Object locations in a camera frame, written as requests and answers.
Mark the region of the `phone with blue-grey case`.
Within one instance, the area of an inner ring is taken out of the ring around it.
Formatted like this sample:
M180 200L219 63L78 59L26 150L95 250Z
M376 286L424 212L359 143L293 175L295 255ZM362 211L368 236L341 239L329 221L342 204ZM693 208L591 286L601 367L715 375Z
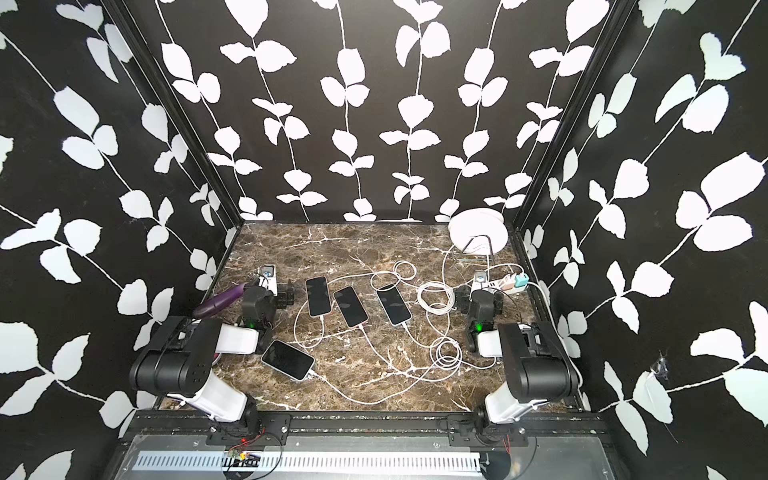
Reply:
M329 296L327 279L316 277L305 282L309 315L319 318L327 315L332 310L332 302Z

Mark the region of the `phone with white case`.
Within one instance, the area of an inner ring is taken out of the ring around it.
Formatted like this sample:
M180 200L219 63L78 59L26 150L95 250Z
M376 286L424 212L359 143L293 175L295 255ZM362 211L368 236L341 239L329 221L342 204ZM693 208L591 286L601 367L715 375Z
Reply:
M261 361L295 381L303 381L315 364L311 355L280 340L274 340L267 347Z

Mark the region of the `phone with mint case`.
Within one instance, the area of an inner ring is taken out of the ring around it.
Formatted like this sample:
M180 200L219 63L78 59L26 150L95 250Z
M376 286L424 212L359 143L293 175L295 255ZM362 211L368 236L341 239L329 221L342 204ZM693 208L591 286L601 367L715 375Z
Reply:
M404 324L412 319L406 302L394 284L386 285L378 290L377 296L392 326Z

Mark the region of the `phone with pink case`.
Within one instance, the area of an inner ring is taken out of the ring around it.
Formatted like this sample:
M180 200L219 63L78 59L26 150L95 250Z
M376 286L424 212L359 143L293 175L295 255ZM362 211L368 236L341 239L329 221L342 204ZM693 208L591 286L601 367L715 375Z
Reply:
M353 287L348 286L336 291L334 299L349 328L357 327L369 319L368 313Z

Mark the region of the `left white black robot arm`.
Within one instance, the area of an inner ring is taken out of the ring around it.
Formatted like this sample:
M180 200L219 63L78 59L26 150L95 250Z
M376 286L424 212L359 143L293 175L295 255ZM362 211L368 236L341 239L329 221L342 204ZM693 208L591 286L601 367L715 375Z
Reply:
M165 321L129 373L136 390L175 398L221 423L253 427L255 403L213 371L216 356L260 355L273 340L279 310L295 302L294 283L272 277L236 285L205 301L190 317Z

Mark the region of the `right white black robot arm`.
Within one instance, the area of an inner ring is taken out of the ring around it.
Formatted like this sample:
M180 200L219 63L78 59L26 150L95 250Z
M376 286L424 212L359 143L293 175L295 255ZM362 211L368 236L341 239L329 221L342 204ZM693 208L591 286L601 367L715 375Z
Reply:
M469 351L499 360L504 370L501 386L478 408L485 425L513 424L542 405L576 394L579 386L577 371L551 326L495 321L503 297L500 290L455 290L456 306L466 315Z

